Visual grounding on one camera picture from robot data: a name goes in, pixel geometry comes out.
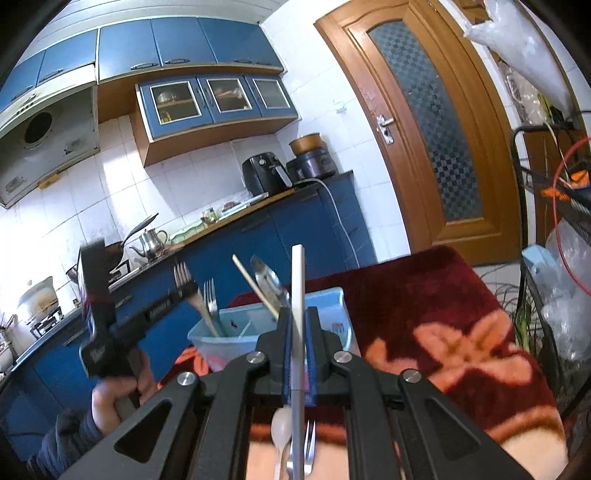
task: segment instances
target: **white chopstick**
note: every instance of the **white chopstick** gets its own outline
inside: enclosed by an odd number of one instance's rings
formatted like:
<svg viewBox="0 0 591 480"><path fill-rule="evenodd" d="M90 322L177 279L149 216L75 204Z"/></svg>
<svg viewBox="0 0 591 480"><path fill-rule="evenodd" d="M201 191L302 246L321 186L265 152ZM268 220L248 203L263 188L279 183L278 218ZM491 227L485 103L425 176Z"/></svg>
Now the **white chopstick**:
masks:
<svg viewBox="0 0 591 480"><path fill-rule="evenodd" d="M306 272L303 245L291 247L291 424L293 480L304 480L304 310L306 308Z"/></svg>
<svg viewBox="0 0 591 480"><path fill-rule="evenodd" d="M271 304L271 302L269 302L269 300L267 300L267 297L265 297L265 294L261 291L261 289L258 287L258 285L255 283L255 281L252 279L250 274L246 271L246 268L244 268L244 265L242 265L242 262L240 262L240 259L236 255L232 255L232 261L234 262L234 265L236 265L236 267L238 268L238 270L240 271L240 273L244 277L244 280L246 280L246 282L248 282L248 284L251 286L252 291L254 293L256 293L256 296L259 297L261 302L263 302L265 304L265 307L267 307L269 309L269 312L271 312L271 314L273 315L273 318L275 320L279 320L279 312L275 309L275 307Z"/></svg>

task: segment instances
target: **blue plastic basket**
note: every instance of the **blue plastic basket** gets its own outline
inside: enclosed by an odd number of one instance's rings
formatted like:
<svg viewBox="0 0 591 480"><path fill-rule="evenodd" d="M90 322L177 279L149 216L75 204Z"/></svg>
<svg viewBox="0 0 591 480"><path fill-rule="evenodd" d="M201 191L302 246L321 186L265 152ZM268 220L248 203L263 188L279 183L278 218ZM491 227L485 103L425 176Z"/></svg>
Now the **blue plastic basket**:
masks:
<svg viewBox="0 0 591 480"><path fill-rule="evenodd" d="M349 350L353 329L343 289L336 287L308 293L306 307L317 307L321 327L336 333L343 350ZM253 351L258 336L277 327L276 321L262 303L220 310L220 322L226 336L213 337L201 320L187 335L214 372L222 370L236 357Z"/></svg>

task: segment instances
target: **bolt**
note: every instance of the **bolt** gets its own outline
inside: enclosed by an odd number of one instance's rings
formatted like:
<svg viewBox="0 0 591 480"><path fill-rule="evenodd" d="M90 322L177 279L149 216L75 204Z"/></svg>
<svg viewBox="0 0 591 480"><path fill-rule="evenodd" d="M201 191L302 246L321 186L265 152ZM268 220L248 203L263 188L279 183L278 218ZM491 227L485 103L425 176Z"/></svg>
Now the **bolt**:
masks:
<svg viewBox="0 0 591 480"><path fill-rule="evenodd" d="M195 380L197 380L197 375L195 375L193 372L183 372L177 377L178 384L184 387L187 385L193 385Z"/></svg>
<svg viewBox="0 0 591 480"><path fill-rule="evenodd" d="M353 355L351 355L349 352L340 350L333 355L333 358L338 364L348 364L353 359Z"/></svg>
<svg viewBox="0 0 591 480"><path fill-rule="evenodd" d="M408 383L418 383L422 377L421 372L415 370L414 368L409 368L402 372L402 378Z"/></svg>
<svg viewBox="0 0 591 480"><path fill-rule="evenodd" d="M246 360L250 364L260 364L265 360L265 354L263 352L258 351L250 352L249 354L247 354Z"/></svg>

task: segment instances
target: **hand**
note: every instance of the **hand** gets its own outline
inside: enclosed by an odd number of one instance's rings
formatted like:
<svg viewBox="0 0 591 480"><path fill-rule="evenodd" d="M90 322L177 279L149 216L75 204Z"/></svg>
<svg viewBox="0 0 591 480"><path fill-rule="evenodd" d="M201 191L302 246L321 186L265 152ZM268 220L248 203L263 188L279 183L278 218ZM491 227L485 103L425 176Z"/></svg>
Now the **hand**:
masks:
<svg viewBox="0 0 591 480"><path fill-rule="evenodd" d="M135 389L139 391L139 404L143 405L156 393L158 385L150 370L150 359L142 352L142 371L137 380L133 377L107 377L92 391L92 419L103 436L107 436L121 423L115 410L115 400L126 397Z"/></svg>

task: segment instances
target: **air fryer handle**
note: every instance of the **air fryer handle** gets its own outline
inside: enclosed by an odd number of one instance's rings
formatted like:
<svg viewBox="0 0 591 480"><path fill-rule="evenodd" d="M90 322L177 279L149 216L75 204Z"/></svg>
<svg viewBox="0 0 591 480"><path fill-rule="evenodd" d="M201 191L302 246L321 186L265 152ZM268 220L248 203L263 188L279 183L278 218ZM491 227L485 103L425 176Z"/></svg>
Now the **air fryer handle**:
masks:
<svg viewBox="0 0 591 480"><path fill-rule="evenodd" d="M289 176L287 175L287 172L285 171L285 169L283 168L283 165L276 165L275 166L275 171L279 174L279 178L281 180L283 180L283 183L285 183L285 186L287 188L292 188L293 187L293 182L290 180Z"/></svg>

